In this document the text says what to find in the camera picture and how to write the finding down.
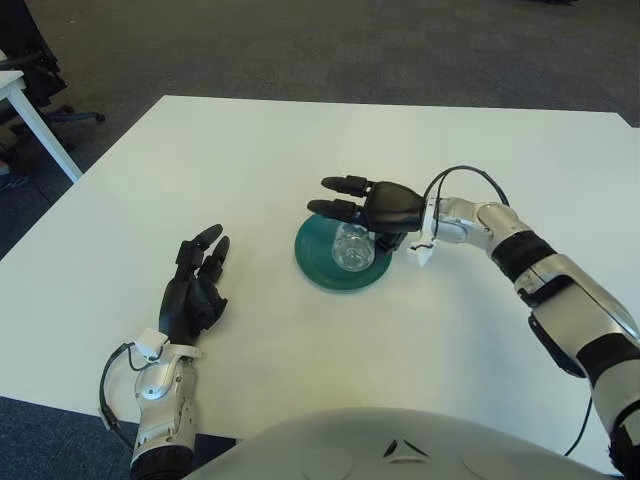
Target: green saucer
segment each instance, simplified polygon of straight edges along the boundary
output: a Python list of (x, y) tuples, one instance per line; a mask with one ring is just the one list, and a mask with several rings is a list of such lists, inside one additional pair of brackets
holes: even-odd
[(355, 290), (379, 279), (389, 268), (391, 255), (376, 249), (369, 268), (349, 272), (340, 268), (331, 256), (333, 239), (340, 222), (313, 215), (302, 224), (296, 236), (295, 252), (298, 265), (310, 280), (331, 290)]

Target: black cable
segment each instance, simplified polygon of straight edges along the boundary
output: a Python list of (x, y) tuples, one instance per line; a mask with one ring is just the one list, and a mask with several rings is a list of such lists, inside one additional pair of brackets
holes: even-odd
[(573, 452), (573, 450), (580, 443), (580, 440), (582, 440), (582, 434), (584, 434), (584, 430), (587, 428), (587, 422), (589, 421), (589, 414), (591, 413), (591, 407), (592, 406), (593, 406), (593, 398), (589, 397), (589, 405), (587, 406), (587, 413), (584, 416), (584, 421), (582, 422), (582, 427), (580, 428), (580, 433), (578, 433), (578, 438), (576, 438), (576, 441), (573, 442), (573, 445), (571, 445), (569, 447), (569, 450), (567, 450), (564, 453), (565, 457), (568, 457), (569, 455), (571, 455), (571, 452)]
[(130, 439), (128, 439), (125, 436), (124, 432), (122, 431), (122, 428), (120, 427), (120, 422), (118, 421), (118, 417), (116, 417), (116, 414), (113, 413), (113, 410), (111, 410), (111, 408), (109, 407), (109, 404), (107, 403), (107, 399), (104, 393), (104, 384), (107, 378), (107, 374), (109, 373), (109, 368), (111, 368), (111, 364), (113, 364), (113, 362), (115, 362), (116, 359), (125, 350), (129, 350), (132, 345), (133, 343), (123, 343), (111, 354), (111, 356), (107, 360), (107, 363), (105, 364), (104, 369), (102, 370), (102, 376), (100, 377), (99, 398), (100, 398), (100, 413), (102, 413), (102, 418), (105, 422), (105, 426), (107, 427), (107, 430), (113, 432), (114, 435), (118, 437), (118, 440), (120, 440), (125, 447), (127, 447), (130, 451), (133, 452), (133, 442)]
[(496, 193), (498, 194), (498, 197), (500, 197), (500, 201), (502, 202), (502, 204), (506, 205), (507, 207), (509, 206), (509, 199), (507, 198), (507, 195), (504, 193), (504, 190), (502, 190), (502, 187), (498, 185), (498, 182), (496, 182), (493, 178), (491, 178), (491, 176), (484, 170), (480, 170), (479, 168), (472, 167), (470, 165), (456, 165), (454, 167), (447, 168), (446, 170), (443, 170), (442, 172), (440, 172), (436, 176), (436, 178), (431, 180), (431, 183), (429, 184), (429, 186), (427, 187), (427, 189), (424, 191), (424, 194), (423, 194), (423, 198), (426, 200), (429, 197), (429, 193), (431, 193), (431, 189), (434, 187), (436, 182), (440, 180), (440, 184), (438, 185), (438, 193), (436, 194), (436, 206), (435, 206), (435, 211), (433, 215), (436, 220), (436, 226), (433, 230), (433, 238), (436, 238), (436, 236), (438, 235), (438, 227), (440, 225), (439, 218), (440, 218), (440, 200), (441, 200), (442, 185), (444, 184), (444, 180), (445, 178), (447, 178), (447, 175), (449, 175), (451, 172), (454, 172), (456, 170), (469, 170), (471, 172), (475, 172), (478, 175), (482, 176), (495, 189)]
[(498, 196), (500, 197), (500, 201), (504, 205), (509, 206), (509, 200), (507, 199), (507, 196), (504, 193), (504, 190), (502, 190), (502, 187), (500, 187), (500, 185), (498, 185), (498, 183), (493, 178), (491, 178), (491, 176), (487, 172), (485, 172), (484, 170), (480, 170), (479, 168), (472, 167), (470, 165), (456, 165), (454, 167), (449, 167), (446, 170), (443, 170), (442, 172), (440, 172), (436, 176), (436, 178), (431, 180), (431, 183), (429, 184), (427, 189), (424, 191), (424, 194), (422, 195), (424, 197), (424, 199), (425, 200), (427, 199), (427, 197), (429, 196), (429, 192), (431, 192), (431, 189), (433, 188), (433, 186), (436, 184), (436, 182), (438, 180), (440, 180), (441, 178), (444, 180), (444, 177), (446, 177), (447, 175), (449, 175), (451, 172), (453, 172), (455, 170), (470, 170), (470, 171), (475, 172), (478, 175), (482, 176), (495, 189), (495, 191), (497, 192)]

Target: floor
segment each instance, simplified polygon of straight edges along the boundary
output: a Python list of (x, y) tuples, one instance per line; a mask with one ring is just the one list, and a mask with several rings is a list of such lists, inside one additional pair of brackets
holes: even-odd
[[(29, 6), (69, 84), (54, 104), (107, 116), (57, 127), (85, 171), (164, 94), (611, 111), (640, 125), (637, 0)], [(0, 141), (8, 137), (0, 126)], [(32, 181), (0, 195), (0, 258), (70, 186), (37, 143), (15, 167)], [(126, 455), (94, 417), (2, 400), (0, 421), (14, 460), (0, 478), (125, 475)]]

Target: clear glass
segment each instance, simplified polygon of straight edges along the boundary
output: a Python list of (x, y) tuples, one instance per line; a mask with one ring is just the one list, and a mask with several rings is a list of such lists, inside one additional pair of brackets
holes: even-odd
[(360, 225), (340, 223), (331, 255), (340, 268), (349, 272), (361, 272), (373, 263), (374, 235)]

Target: chair leg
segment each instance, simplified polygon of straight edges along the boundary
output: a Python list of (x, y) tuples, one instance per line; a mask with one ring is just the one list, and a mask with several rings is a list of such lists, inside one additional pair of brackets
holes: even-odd
[(76, 113), (76, 111), (74, 110), (74, 108), (71, 105), (60, 105), (58, 108), (56, 108), (55, 110), (52, 110), (50, 112), (45, 113), (45, 115), (60, 115), (60, 114), (71, 114), (71, 113)]
[(29, 127), (27, 127), (26, 123), (17, 123), (16, 125), (11, 125), (9, 127), (9, 130), (11, 130), (14, 135), (20, 137), (25, 133), (27, 133), (27, 130), (29, 130)]
[(103, 114), (98, 113), (98, 112), (87, 112), (87, 113), (56, 113), (51, 112), (51, 113), (47, 113), (45, 114), (46, 119), (49, 122), (56, 122), (56, 123), (60, 123), (60, 122), (75, 122), (78, 120), (88, 120), (90, 118), (95, 118), (96, 121), (98, 122), (104, 122), (106, 120), (106, 118), (104, 117)]

